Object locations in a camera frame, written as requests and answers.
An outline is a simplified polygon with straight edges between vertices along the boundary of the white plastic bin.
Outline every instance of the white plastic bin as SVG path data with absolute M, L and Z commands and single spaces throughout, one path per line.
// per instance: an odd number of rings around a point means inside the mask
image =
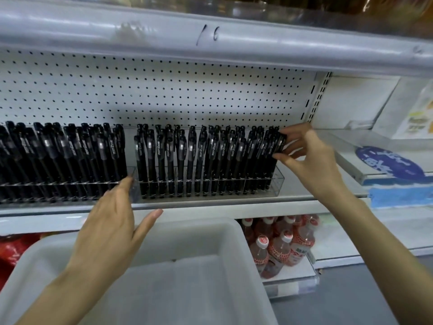
M 13 324 L 61 273 L 76 237 L 50 236 L 24 253 L 0 294 L 0 324 Z M 240 226 L 218 218 L 156 224 L 131 267 L 80 324 L 277 321 Z

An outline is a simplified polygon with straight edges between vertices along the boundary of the purple sign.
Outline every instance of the purple sign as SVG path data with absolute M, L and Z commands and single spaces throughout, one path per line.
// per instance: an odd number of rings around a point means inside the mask
M 359 147 L 355 153 L 365 164 L 395 178 L 419 180 L 425 177 L 418 164 L 389 150 L 364 146 Z

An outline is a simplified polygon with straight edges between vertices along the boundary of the white bottle cap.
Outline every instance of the white bottle cap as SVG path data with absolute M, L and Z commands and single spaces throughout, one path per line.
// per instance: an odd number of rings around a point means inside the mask
M 273 224 L 274 223 L 274 217 L 266 217 L 262 218 L 265 224 Z
M 292 241 L 293 234 L 288 230 L 285 230 L 281 233 L 280 237 L 283 240 L 283 242 L 290 243 Z
M 306 227 L 310 230 L 316 230 L 319 227 L 319 219 L 311 218 L 307 223 Z
M 248 218 L 248 219 L 242 219 L 242 224 L 245 227 L 250 227 L 252 225 L 252 218 Z
M 269 239 L 265 235 L 257 237 L 256 243 L 261 249 L 265 249 L 269 245 Z
M 294 215 L 285 215 L 284 221 L 288 224 L 293 224 L 295 222 L 295 216 Z

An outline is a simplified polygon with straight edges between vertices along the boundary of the floor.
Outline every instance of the floor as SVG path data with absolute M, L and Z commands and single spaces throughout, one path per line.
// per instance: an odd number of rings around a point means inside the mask
M 419 260 L 433 272 L 433 256 Z M 398 324 L 365 265 L 324 269 L 316 292 L 271 302 L 279 325 Z

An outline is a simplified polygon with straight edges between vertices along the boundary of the pegboard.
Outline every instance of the pegboard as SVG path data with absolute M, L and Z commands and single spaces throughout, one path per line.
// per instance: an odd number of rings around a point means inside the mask
M 0 121 L 279 125 L 307 120 L 315 71 L 0 50 Z

